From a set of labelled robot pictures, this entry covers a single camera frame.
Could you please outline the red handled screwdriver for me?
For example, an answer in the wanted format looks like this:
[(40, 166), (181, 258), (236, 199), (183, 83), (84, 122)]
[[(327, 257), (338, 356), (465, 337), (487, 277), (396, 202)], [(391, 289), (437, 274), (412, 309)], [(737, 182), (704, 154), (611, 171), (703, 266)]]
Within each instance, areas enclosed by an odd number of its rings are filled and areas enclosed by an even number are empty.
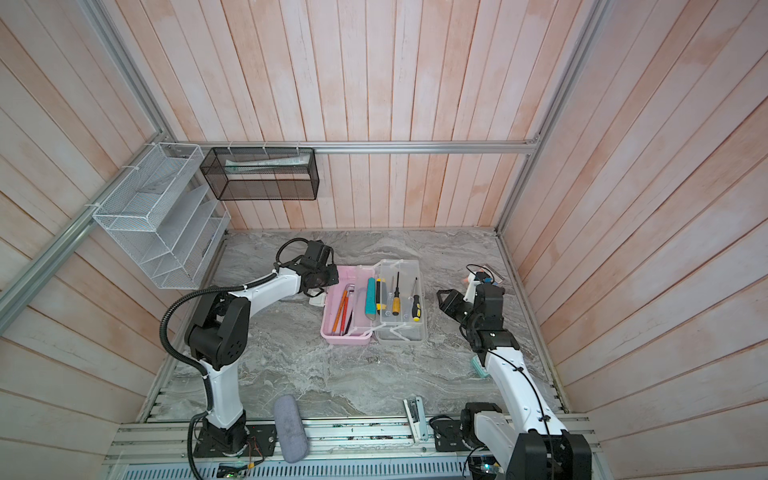
[(354, 285), (349, 284), (345, 287), (345, 290), (342, 294), (342, 299), (339, 307), (340, 320), (339, 320), (339, 327), (338, 327), (338, 333), (340, 336), (345, 335), (347, 330), (347, 322), (349, 319), (348, 310), (350, 306), (351, 297), (354, 294), (354, 290), (355, 290)]

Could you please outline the orange yellow handled screwdriver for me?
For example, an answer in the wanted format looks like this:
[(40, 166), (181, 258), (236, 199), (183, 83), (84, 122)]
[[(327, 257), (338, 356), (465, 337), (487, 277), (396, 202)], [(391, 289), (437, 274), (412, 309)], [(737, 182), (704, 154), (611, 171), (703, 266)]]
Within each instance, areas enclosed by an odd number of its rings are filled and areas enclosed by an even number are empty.
[(395, 277), (395, 289), (393, 294), (393, 301), (392, 301), (392, 315), (397, 317), (401, 313), (401, 300), (400, 300), (400, 272), (397, 272)]

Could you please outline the teal handled tool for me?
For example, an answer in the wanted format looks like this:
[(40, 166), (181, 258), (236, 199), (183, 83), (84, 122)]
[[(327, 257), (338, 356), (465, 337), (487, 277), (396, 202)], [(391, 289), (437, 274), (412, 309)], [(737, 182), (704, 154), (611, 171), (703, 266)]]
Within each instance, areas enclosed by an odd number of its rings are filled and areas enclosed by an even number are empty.
[(369, 319), (374, 319), (376, 313), (376, 278), (371, 277), (367, 280), (366, 286), (365, 315)]

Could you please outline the pink plastic tool box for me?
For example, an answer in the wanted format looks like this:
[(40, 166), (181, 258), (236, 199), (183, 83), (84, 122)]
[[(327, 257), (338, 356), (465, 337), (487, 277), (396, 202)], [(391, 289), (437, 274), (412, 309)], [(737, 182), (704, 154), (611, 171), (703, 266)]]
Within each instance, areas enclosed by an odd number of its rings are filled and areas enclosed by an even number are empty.
[(423, 275), (415, 259), (340, 266), (327, 289), (321, 336), (332, 345), (421, 344), (427, 340)]

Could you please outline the black yellow stubby screwdriver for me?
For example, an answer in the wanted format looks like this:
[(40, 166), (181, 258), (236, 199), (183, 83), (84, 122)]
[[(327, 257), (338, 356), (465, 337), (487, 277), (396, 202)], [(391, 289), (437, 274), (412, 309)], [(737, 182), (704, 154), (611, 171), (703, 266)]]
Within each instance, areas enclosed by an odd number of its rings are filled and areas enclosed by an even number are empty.
[(387, 284), (383, 278), (376, 280), (376, 309), (378, 312), (382, 312), (387, 307)]

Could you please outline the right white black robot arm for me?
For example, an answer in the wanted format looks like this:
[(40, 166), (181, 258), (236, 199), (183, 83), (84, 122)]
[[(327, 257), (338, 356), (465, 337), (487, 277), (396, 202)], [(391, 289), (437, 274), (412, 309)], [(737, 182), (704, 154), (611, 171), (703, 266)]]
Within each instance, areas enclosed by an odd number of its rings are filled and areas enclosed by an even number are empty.
[(481, 366), (499, 389), (504, 406), (470, 402), (462, 433), (473, 453), (486, 449), (491, 465), (468, 465), (476, 479), (590, 479), (592, 450), (548, 406), (529, 376), (514, 335), (504, 328), (504, 289), (475, 283), (469, 292), (437, 292), (440, 310), (459, 323)]

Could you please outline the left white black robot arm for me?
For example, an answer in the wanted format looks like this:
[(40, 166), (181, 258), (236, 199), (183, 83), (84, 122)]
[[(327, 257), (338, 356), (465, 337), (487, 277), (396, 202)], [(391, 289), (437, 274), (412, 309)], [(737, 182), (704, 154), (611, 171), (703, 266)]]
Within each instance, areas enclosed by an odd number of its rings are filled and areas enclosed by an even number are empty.
[[(240, 285), (192, 291), (171, 304), (160, 321), (161, 345), (171, 357), (198, 371), (206, 395), (205, 410), (189, 422), (190, 463), (211, 451), (239, 456), (253, 445), (238, 379), (251, 318), (287, 297), (313, 298), (338, 282), (334, 249), (321, 240), (296, 237), (278, 249), (268, 275)], [(197, 308), (184, 333), (190, 350), (186, 355), (172, 345), (168, 330), (176, 310), (194, 299)]]

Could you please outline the pack of coloured highlighters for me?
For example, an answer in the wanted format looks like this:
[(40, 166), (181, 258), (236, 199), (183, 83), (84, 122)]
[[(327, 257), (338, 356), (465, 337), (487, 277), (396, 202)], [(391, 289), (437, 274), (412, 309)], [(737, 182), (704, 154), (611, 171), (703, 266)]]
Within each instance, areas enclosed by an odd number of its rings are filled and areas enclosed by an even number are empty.
[(504, 278), (488, 265), (469, 263), (465, 268), (468, 271), (467, 277), (463, 280), (465, 284), (489, 283), (493, 285), (501, 285), (504, 281)]

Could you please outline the metal bracket on rail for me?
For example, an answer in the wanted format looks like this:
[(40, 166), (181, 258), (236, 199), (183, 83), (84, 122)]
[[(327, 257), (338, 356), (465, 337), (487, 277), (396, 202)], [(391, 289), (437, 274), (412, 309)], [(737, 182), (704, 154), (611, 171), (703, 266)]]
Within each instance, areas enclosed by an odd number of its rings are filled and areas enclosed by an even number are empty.
[(429, 425), (426, 419), (423, 399), (413, 396), (403, 400), (413, 442), (420, 444), (429, 440)]

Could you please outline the black mesh wall basket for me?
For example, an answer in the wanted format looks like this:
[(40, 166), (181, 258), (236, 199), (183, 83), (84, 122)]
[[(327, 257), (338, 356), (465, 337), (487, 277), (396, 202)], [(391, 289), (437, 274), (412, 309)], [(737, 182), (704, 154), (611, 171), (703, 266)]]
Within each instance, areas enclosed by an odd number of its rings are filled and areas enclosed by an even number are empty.
[(313, 201), (320, 184), (315, 152), (302, 147), (213, 147), (200, 170), (223, 201)]

